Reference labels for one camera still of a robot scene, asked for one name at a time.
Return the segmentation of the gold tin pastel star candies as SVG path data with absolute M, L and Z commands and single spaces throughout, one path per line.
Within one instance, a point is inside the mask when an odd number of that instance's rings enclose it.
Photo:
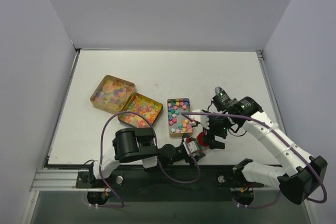
M 190 112 L 190 108 L 189 98 L 167 100 L 168 129 L 171 138 L 182 137 L 183 134 L 192 135 L 191 121 L 182 115 L 182 112 Z

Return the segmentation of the red jar lid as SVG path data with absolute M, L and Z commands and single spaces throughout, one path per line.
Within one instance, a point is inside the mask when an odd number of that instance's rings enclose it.
M 197 136 L 197 143 L 200 149 L 207 150 L 209 149 L 209 145 L 204 142 L 204 133 L 200 132 L 200 134 Z

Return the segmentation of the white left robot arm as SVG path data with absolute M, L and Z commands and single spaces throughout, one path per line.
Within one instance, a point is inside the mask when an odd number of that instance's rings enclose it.
M 158 148 L 152 128 L 126 128 L 115 133 L 112 147 L 102 156 L 102 161 L 89 168 L 88 182 L 95 188 L 105 185 L 111 173 L 123 163 L 142 161 L 145 169 L 173 165 L 184 160 L 190 165 L 205 157 L 198 142 L 187 137 L 179 146 L 165 144 Z

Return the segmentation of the gold tin neon star candies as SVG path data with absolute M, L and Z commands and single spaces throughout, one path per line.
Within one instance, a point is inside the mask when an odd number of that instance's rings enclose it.
M 152 126 L 155 126 L 163 111 L 163 104 L 148 98 L 140 93 L 135 93 L 124 107 L 125 111 L 133 111 L 146 118 Z M 144 119 L 132 113 L 118 115 L 121 124 L 130 127 L 149 127 Z

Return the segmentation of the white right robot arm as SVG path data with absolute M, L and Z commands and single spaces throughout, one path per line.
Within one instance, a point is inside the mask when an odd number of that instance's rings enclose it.
M 232 126 L 243 129 L 255 137 L 279 162 L 280 166 L 260 164 L 245 159 L 234 167 L 233 181 L 238 186 L 260 183 L 280 190 L 292 203 L 311 200 L 311 194 L 321 188 L 322 204 L 328 195 L 323 183 L 328 163 L 322 156 L 314 157 L 300 148 L 273 122 L 263 108 L 251 97 L 232 99 L 216 87 L 212 104 L 217 113 L 200 116 L 202 126 L 212 135 L 219 135 Z

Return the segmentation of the shiny metal scoop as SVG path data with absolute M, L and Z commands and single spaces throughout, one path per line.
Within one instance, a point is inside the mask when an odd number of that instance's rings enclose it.
M 223 92 L 223 88 L 221 88 L 221 87 L 215 87 L 215 94 L 216 95 L 220 94 L 221 92 Z

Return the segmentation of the gold tin popsicle candies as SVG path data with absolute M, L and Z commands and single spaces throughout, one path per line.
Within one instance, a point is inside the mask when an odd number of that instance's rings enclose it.
M 106 75 L 91 95 L 90 102 L 94 108 L 116 114 L 123 110 L 135 93 L 133 82 Z

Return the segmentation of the clear glass jar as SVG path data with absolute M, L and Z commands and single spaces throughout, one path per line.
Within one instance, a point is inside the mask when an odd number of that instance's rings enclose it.
M 209 149 L 208 146 L 201 146 L 197 145 L 197 151 L 194 153 L 194 156 L 198 156 L 199 159 L 206 156 L 207 150 Z

